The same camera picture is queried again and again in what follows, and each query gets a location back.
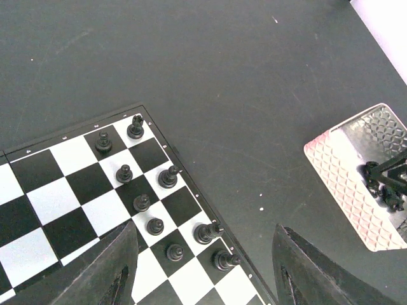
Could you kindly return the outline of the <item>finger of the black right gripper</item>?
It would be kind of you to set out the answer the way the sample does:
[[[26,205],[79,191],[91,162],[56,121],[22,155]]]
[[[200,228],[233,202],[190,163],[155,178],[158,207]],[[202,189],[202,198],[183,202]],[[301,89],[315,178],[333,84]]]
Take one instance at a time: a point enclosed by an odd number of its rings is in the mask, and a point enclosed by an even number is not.
[[[406,179],[403,179],[401,174],[406,173],[406,149],[381,164],[375,161],[367,162],[364,173],[367,179],[378,181],[395,191],[405,191]]]

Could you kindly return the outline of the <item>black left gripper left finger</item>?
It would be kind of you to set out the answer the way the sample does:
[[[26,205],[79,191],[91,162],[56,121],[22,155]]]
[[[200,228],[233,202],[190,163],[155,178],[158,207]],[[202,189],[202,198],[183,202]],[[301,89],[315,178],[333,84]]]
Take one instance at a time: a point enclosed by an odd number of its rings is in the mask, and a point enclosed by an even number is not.
[[[131,304],[139,243],[128,221],[68,265],[14,297],[15,304]]]

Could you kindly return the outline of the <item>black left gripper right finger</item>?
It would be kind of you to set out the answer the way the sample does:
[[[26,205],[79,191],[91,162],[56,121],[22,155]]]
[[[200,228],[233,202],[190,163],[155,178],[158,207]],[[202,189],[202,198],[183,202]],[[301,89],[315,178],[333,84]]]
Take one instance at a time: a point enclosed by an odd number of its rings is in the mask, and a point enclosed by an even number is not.
[[[280,304],[397,304],[290,227],[276,225],[272,259]]]

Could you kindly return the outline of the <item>black pawn chess piece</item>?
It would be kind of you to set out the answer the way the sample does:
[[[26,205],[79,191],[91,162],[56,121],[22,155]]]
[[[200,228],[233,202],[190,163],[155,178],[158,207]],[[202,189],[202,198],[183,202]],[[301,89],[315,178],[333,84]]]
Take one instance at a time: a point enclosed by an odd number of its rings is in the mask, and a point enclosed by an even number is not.
[[[107,132],[99,132],[99,138],[95,141],[95,148],[98,152],[105,154],[108,153],[113,147],[113,143],[109,138]]]

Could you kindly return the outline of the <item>black rook chess piece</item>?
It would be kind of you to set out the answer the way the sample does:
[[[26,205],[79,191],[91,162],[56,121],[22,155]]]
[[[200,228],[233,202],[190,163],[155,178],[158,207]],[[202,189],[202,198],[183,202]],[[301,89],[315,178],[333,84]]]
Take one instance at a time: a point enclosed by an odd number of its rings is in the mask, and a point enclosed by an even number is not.
[[[132,118],[132,123],[127,127],[127,135],[131,139],[140,139],[144,135],[144,119],[138,114]]]

